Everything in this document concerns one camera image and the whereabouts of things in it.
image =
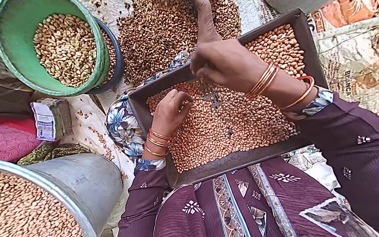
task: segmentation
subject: shelled peanut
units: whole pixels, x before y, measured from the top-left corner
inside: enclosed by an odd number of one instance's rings
[[[34,183],[0,172],[0,237],[79,237],[74,217]]]
[[[199,87],[199,81],[178,83],[146,101],[153,115],[157,104],[171,89],[187,92],[194,99],[193,107],[169,147],[179,173],[232,152],[269,146],[298,135],[294,124],[266,97],[251,101],[244,93],[214,85],[209,91],[216,92],[222,103],[216,110],[211,108],[212,101],[203,99]]]
[[[133,1],[132,14],[117,20],[126,83],[138,86],[155,73],[167,69],[181,50],[193,51],[197,43],[197,17],[193,2]],[[210,0],[210,3],[218,34],[223,39],[240,36],[241,18],[236,1]]]
[[[264,61],[273,61],[281,69],[295,77],[306,76],[304,51],[300,49],[293,28],[285,24],[260,35],[245,47]]]
[[[90,25],[71,14],[53,14],[39,23],[33,38],[40,64],[62,84],[80,87],[96,64],[96,41]]]
[[[113,73],[115,72],[115,66],[116,66],[115,46],[113,46],[112,40],[109,38],[108,33],[106,33],[104,30],[102,30],[102,37],[106,42],[106,46],[108,47],[109,58],[110,58],[110,66],[109,66],[108,75],[106,75],[106,78],[103,80],[103,82],[100,83],[100,85],[96,86],[96,88],[100,88],[103,85],[105,85],[106,83],[108,83],[108,81],[110,81],[110,79],[113,76]]]

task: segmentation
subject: green bucket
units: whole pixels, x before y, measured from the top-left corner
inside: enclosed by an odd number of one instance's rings
[[[96,39],[96,66],[90,78],[78,88],[63,85],[40,65],[33,37],[51,14],[72,14],[88,22]],[[102,83],[109,70],[109,51],[94,17],[78,0],[1,0],[0,55],[7,67],[29,87],[53,96],[76,96]]]

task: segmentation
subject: green cloth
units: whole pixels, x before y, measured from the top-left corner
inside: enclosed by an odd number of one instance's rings
[[[91,152],[88,148],[85,148],[80,144],[61,144],[55,146],[54,143],[51,142],[42,142],[40,146],[34,149],[30,154],[21,158],[17,164],[20,166],[26,166],[63,156],[81,153]]]

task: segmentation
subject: bangle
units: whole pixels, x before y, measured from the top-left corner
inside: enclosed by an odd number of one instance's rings
[[[299,103],[300,101],[302,101],[303,99],[305,99],[305,97],[307,97],[307,95],[309,94],[309,92],[313,89],[314,83],[315,83],[313,77],[311,77],[311,76],[303,76],[303,77],[298,77],[297,79],[300,80],[300,81],[303,81],[304,79],[309,79],[309,87],[308,87],[307,91],[299,99],[297,99],[295,102],[293,102],[292,104],[290,104],[290,105],[288,105],[288,106],[286,106],[284,108],[280,108],[281,110],[287,110],[288,108],[296,105],[297,103]]]
[[[161,156],[161,157],[165,157],[167,154],[169,154],[169,151],[166,152],[166,154],[159,154],[159,153],[155,153],[153,151],[151,151],[148,147],[147,147],[147,144],[144,143],[144,148],[150,152],[151,154],[155,155],[155,156]]]
[[[155,139],[153,139],[151,136],[150,136],[150,132],[149,134],[147,134],[147,138],[155,145],[158,145],[158,146],[162,146],[162,147],[167,147],[167,146],[170,146],[172,144],[171,140],[168,140],[167,143],[161,143],[159,141],[156,141]]]
[[[245,94],[245,97],[249,100],[253,100],[261,95],[271,84],[271,82],[276,77],[279,67],[272,61],[268,62],[269,67],[261,76],[260,80],[255,84],[255,86],[250,90],[249,93]]]
[[[273,63],[269,62],[270,63],[270,67],[269,67],[269,70],[267,70],[266,72],[264,72],[265,76],[264,76],[264,80],[261,82],[261,85],[255,90],[253,91],[253,97],[252,99],[256,98],[257,96],[260,95],[259,91],[262,91],[262,87],[266,84],[266,82],[270,79],[270,76],[273,74],[273,71],[275,71],[275,66]]]
[[[269,78],[269,81],[267,82],[266,86],[258,93],[259,95],[261,95],[263,92],[265,92],[265,90],[270,86],[271,82],[276,77],[277,72],[279,71],[279,67],[277,67],[276,65],[274,65],[274,66],[276,68],[274,73],[271,74],[271,77]]]
[[[172,137],[166,137],[166,136],[163,136],[157,132],[154,132],[152,129],[149,129],[149,132],[152,133],[153,135],[155,135],[156,137],[159,137],[161,139],[165,139],[165,140],[172,140]]]
[[[245,94],[246,98],[248,98],[248,99],[254,99],[255,97],[258,96],[258,95],[255,94],[255,91],[257,91],[262,86],[262,84],[264,83],[264,81],[267,79],[266,75],[269,73],[270,69],[273,67],[271,61],[268,62],[268,65],[269,66],[267,67],[266,71],[264,71],[263,75],[261,75],[261,78],[255,84],[255,86],[250,90],[250,92],[248,92],[248,94]]]

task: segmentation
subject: purple kurta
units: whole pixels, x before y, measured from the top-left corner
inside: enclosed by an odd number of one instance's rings
[[[303,135],[359,217],[282,158],[184,185],[163,201],[165,161],[139,159],[119,236],[379,236],[379,117],[322,91],[303,115]]]

